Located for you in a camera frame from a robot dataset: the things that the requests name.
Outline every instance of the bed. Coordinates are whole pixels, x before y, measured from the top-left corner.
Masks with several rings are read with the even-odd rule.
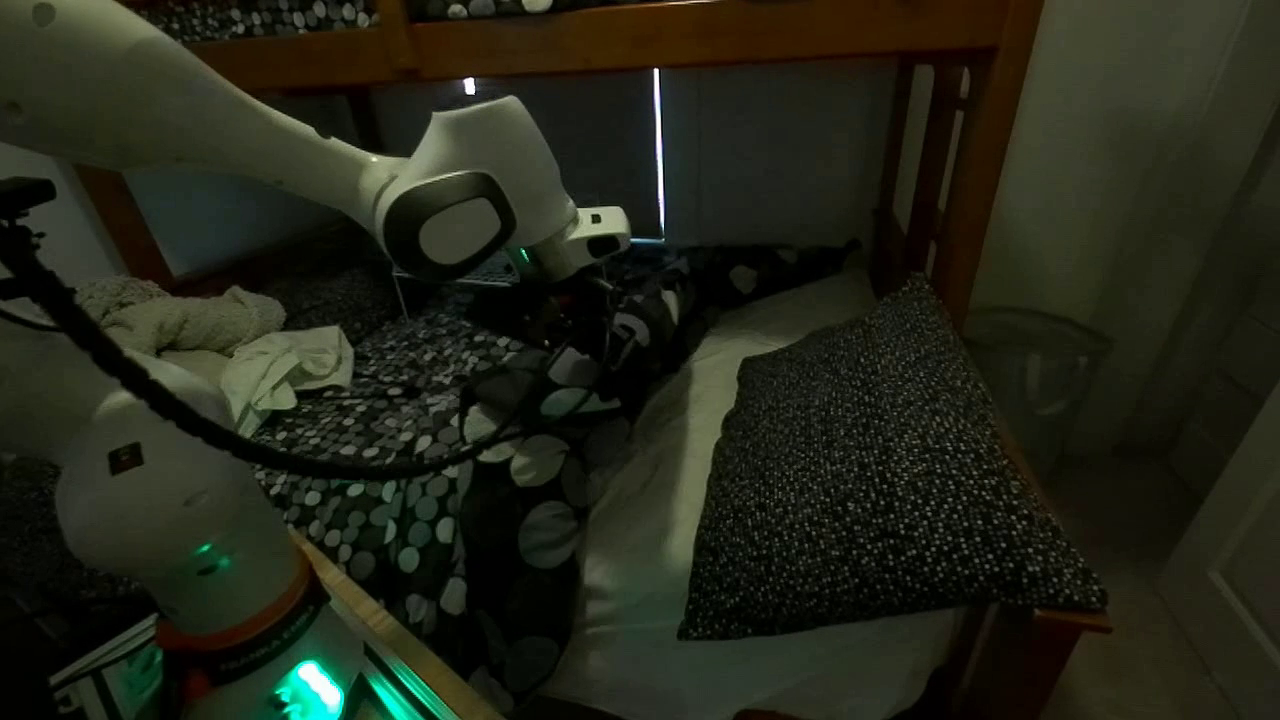
[[[653,62],[754,62],[754,61],[826,61],[826,55],[871,55],[900,61],[898,91],[898,132],[888,140],[888,172],[876,214],[876,251],[866,277],[813,308],[862,308],[870,301],[870,277],[876,292],[898,289],[909,270],[928,270],[949,315],[962,323],[967,312],[986,225],[1000,184],[1000,160],[1015,114],[1015,94],[1024,62],[1037,37],[1037,0],[962,0],[962,4],[880,4],[880,0],[792,0],[792,4],[754,4],[754,0],[713,0],[713,4],[618,4],[587,6],[554,18],[494,18],[494,23],[412,23],[400,0],[381,0],[381,26],[371,30],[327,30],[327,37],[289,37],[289,39],[243,39],[243,44],[196,44],[211,69],[227,71],[252,91],[316,91],[316,88],[371,88],[390,78],[447,78],[447,77],[519,77],[519,71],[610,71],[610,69],[653,69]],[[924,120],[909,129],[913,88],[928,94]],[[163,283],[176,279],[163,251],[148,234],[129,187],[116,175],[83,172],[87,197],[102,204],[108,232],[122,241],[122,257],[136,277]],[[733,347],[733,340],[713,334],[719,359],[762,352],[764,345]],[[675,412],[681,391],[653,398],[653,417]],[[704,678],[681,670],[653,635],[669,635],[671,601],[681,596],[675,562],[653,567],[660,557],[636,557],[646,570],[660,570],[665,585],[648,591],[613,588],[620,576],[613,567],[620,557],[624,524],[618,517],[636,475],[620,473],[600,500],[600,524],[583,540],[583,606],[575,617],[579,630],[548,685],[557,695],[583,703],[646,709],[648,695],[642,670],[610,670],[604,662],[653,662],[671,691],[671,711],[738,711],[738,709],[782,709],[796,714],[845,714],[845,711],[900,711],[924,685],[928,709],[949,709],[957,714],[1037,714],[1086,630],[1102,630],[1095,613],[1028,613],[1028,606],[986,606],[986,613],[936,613],[894,618],[876,630],[845,628],[820,639],[838,662],[839,651],[884,656],[884,675],[854,678],[845,670],[803,675],[802,661],[790,662],[796,675],[777,675],[777,662],[754,667],[754,695],[733,695],[729,678]],[[681,504],[671,513],[648,508],[648,524],[669,537],[669,561],[681,561],[690,543],[690,519],[702,504],[696,484],[665,487]],[[762,656],[782,651],[782,661],[813,656],[796,639],[747,639]],[[828,689],[870,689],[854,691],[855,709],[833,703]]]

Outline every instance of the bed sheet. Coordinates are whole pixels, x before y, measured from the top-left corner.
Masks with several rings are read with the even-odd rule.
[[[803,720],[898,714],[928,685],[962,613],[838,625],[770,639],[675,639],[719,423],[743,354],[871,308],[866,266],[756,301],[710,331],[636,421],[634,450],[600,466],[583,530],[583,603],[554,695],[620,714],[717,720],[772,709]]]

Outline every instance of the black patterned pillow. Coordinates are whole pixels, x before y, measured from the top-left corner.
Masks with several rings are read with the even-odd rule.
[[[1105,601],[1015,481],[991,398],[924,279],[862,323],[743,359],[681,635]]]

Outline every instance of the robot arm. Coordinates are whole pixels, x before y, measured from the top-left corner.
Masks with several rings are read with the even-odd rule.
[[[3,0],[0,37],[0,140],[98,169],[236,172],[353,214],[412,277],[458,279],[506,244],[543,247],[565,277],[579,241],[627,232],[624,211],[572,204],[519,99],[441,113],[398,160],[252,99],[116,0]]]

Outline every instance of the bunk bed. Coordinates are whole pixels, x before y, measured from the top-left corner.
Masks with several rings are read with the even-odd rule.
[[[1005,142],[1037,37],[1041,0],[624,0],[554,16],[421,23],[400,0],[377,0],[363,30],[259,37],[191,44],[248,91],[362,91],[404,78],[565,77],[620,69],[894,61],[894,137],[880,181],[871,283],[900,289],[924,270],[953,323],[966,323]],[[928,88],[924,122],[909,129],[913,91]],[[129,184],[80,172],[131,277],[173,289]],[[1024,484],[1037,484],[1015,443],[1005,443]],[[313,553],[333,591],[367,603]],[[953,714],[1037,714],[1075,639],[1108,630],[1102,613],[980,606],[967,613],[919,709]],[[494,709],[461,685],[398,618],[377,635],[465,714]]]

